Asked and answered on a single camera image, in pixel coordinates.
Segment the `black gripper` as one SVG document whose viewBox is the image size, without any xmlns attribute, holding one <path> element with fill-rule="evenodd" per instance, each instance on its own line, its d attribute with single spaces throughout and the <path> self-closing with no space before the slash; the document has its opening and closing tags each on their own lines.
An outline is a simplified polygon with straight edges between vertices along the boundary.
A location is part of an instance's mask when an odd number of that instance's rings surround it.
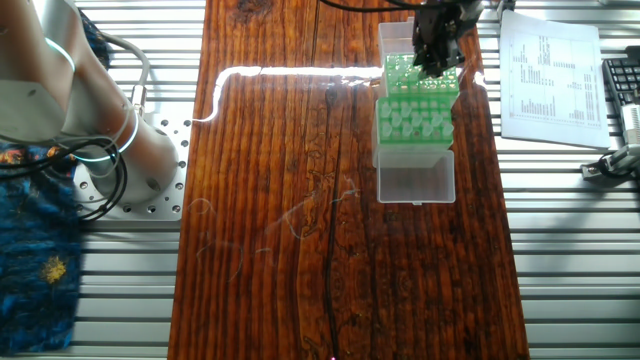
<svg viewBox="0 0 640 360">
<path fill-rule="evenodd" d="M 424 1 L 415 10 L 413 65 L 427 71 L 430 77 L 440 77 L 462 62 L 458 44 L 461 4 L 449 0 Z"/>
</svg>

